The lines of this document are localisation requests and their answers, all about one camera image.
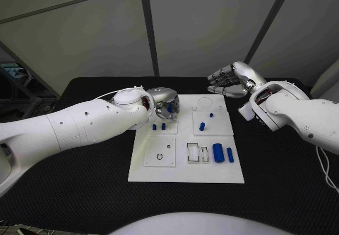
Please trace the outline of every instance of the robotic hand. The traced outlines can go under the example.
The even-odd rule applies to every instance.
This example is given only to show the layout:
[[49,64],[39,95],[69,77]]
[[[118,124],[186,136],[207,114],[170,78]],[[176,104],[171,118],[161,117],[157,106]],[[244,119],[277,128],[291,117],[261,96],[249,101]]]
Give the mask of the robotic hand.
[[[235,62],[215,72],[207,80],[207,90],[226,97],[244,97],[249,101],[238,111],[249,121],[252,118],[275,131],[290,125],[301,138],[339,154],[339,105],[329,101],[310,100],[304,92],[287,81],[267,82],[242,62]],[[239,82],[239,85],[220,87]]]
[[109,101],[102,96],[47,115],[0,123],[0,144],[6,146],[4,151],[0,147],[0,196],[42,159],[140,128],[154,106],[160,118],[176,118],[167,107],[179,113],[177,93],[169,88],[127,88]]

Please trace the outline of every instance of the black table surface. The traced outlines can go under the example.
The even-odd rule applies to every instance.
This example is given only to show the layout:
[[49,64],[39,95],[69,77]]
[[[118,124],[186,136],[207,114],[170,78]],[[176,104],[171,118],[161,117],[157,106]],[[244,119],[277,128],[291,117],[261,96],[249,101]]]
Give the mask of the black table surface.
[[[295,79],[287,79],[303,89]],[[143,85],[206,94],[199,77],[82,77],[70,81],[56,111],[101,94]],[[46,229],[105,234],[169,212],[233,215],[294,234],[339,234],[339,195],[326,185],[314,146],[290,126],[271,132],[246,122],[225,98],[245,184],[127,182],[135,131],[40,161],[0,198],[0,219]],[[329,153],[330,177],[339,158]]]

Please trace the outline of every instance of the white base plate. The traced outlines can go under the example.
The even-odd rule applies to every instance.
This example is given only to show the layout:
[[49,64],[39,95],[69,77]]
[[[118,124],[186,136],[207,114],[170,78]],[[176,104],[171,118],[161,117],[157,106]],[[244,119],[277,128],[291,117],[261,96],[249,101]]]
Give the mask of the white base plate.
[[[128,174],[128,181],[132,182],[192,182],[192,183],[238,183],[244,184],[242,171],[238,160],[238,152],[235,146],[233,136],[194,136],[193,134],[193,112],[205,112],[219,114],[226,112],[226,105],[223,96],[219,94],[180,94],[180,113],[177,114],[177,120],[160,119],[156,114],[150,117],[150,123],[177,123],[177,134],[157,134],[150,132],[151,125],[145,124],[135,131],[131,167]],[[215,127],[226,126],[229,121],[228,113],[225,119],[216,119],[218,125]],[[150,137],[174,138],[174,167],[148,167],[144,166],[144,153],[145,148],[150,146]],[[187,162],[187,143],[197,143],[199,154],[202,153],[202,147],[207,148],[209,162],[203,163],[202,155],[200,161],[194,164]],[[222,144],[225,161],[216,163],[213,161],[212,145],[215,143]],[[228,161],[226,148],[232,148],[233,163]]]

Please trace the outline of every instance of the table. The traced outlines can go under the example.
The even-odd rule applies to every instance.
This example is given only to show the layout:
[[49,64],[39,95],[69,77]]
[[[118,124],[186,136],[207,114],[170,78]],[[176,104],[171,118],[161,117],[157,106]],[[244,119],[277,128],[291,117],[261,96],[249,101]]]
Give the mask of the table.
[[[288,79],[303,89],[295,79]],[[70,81],[56,111],[101,94],[143,85],[206,94],[199,77],[82,77]],[[339,195],[326,185],[314,146],[291,127],[274,133],[245,121],[248,97],[225,98],[245,184],[127,182],[135,131],[40,161],[0,198],[0,219],[46,229],[104,234],[151,215],[212,212],[295,234],[339,233]],[[334,182],[339,158],[329,154]]]

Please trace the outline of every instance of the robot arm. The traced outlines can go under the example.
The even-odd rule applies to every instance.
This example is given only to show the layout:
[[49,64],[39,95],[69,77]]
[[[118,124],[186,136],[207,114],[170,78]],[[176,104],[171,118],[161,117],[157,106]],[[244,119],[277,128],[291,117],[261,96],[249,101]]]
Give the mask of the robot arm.
[[[207,79],[212,84],[207,90],[213,93],[228,97],[251,94],[249,101],[238,109],[248,121],[257,118],[272,131],[290,125],[307,142],[339,154],[339,105],[336,103],[329,100],[310,100],[297,86],[287,81],[267,82],[242,62],[223,67]],[[241,85],[219,87],[235,82]],[[232,92],[235,86],[244,89],[242,96],[241,92],[238,95]]]
[[140,128],[154,111],[154,103],[164,106],[173,103],[179,113],[176,91],[157,89],[153,95],[143,87],[121,90],[109,101],[94,99],[47,115],[1,123],[0,144],[7,155],[0,151],[0,196],[42,159]]

